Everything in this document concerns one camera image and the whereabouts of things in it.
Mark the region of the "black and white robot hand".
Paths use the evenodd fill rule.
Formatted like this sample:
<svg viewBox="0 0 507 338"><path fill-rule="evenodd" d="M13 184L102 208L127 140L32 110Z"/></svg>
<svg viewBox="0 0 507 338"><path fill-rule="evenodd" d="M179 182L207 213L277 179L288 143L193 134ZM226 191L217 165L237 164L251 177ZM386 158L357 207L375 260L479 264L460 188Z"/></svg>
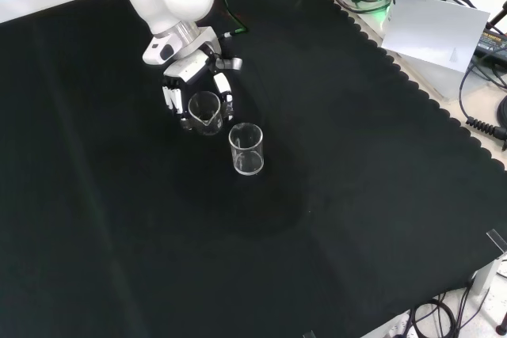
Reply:
<svg viewBox="0 0 507 338"><path fill-rule="evenodd" d="M163 96L184 130L214 135L234 119L234 98L225 72L240 70L242 60L222 56L213 28L180 23L165 36L153 37L143 61L167 65Z"/></svg>

